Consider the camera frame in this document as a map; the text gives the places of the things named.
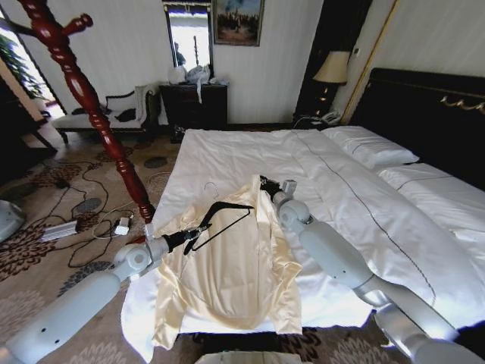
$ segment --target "potted plant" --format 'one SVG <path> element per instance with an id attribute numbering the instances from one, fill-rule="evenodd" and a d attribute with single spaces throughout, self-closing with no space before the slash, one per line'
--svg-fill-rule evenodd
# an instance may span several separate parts
<path id="1" fill-rule="evenodd" d="M 29 75 L 24 59 L 15 53 L 17 43 L 0 34 L 0 57 L 6 63 L 10 72 L 24 87 L 31 99 L 42 99 L 42 90 L 37 80 Z"/>

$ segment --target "picture frame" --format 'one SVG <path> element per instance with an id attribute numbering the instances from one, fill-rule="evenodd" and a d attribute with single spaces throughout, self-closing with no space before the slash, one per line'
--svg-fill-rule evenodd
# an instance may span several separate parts
<path id="1" fill-rule="evenodd" d="M 214 44 L 259 47 L 264 0 L 213 0 Z"/>

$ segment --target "white bedsheet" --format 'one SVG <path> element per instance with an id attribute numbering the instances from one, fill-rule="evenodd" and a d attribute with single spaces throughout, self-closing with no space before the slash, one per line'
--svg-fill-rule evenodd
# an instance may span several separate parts
<path id="1" fill-rule="evenodd" d="M 163 227 L 193 203 L 212 203 L 252 174 L 297 180 L 295 197 L 318 219 L 333 225 L 364 255 L 379 276 L 404 284 L 433 304 L 454 326 L 485 319 L 485 285 L 470 256 L 440 227 L 377 175 L 345 155 L 317 131 L 243 133 L 189 130 L 153 219 Z M 371 308 L 330 279 L 292 233 L 286 238 L 302 264 L 297 277 L 302 324 L 362 326 Z M 152 358 L 155 299 L 153 271 L 133 282 L 121 313 L 124 336 L 148 362 Z M 267 320 L 253 331 L 216 325 L 188 311 L 180 332 L 273 331 Z"/>

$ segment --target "lampshade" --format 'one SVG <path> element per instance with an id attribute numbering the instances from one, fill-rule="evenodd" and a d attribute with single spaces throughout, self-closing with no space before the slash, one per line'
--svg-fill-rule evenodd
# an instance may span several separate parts
<path id="1" fill-rule="evenodd" d="M 320 82 L 328 83 L 345 83 L 347 82 L 347 62 L 349 61 L 350 52 L 332 51 L 328 54 L 327 59 L 315 74 L 313 79 Z"/>

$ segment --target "mirror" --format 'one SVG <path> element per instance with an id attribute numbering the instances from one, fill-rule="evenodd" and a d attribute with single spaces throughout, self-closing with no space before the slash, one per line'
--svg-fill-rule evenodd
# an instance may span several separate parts
<path id="1" fill-rule="evenodd" d="M 211 3 L 163 2 L 174 66 L 191 70 L 209 64 L 212 70 Z"/>

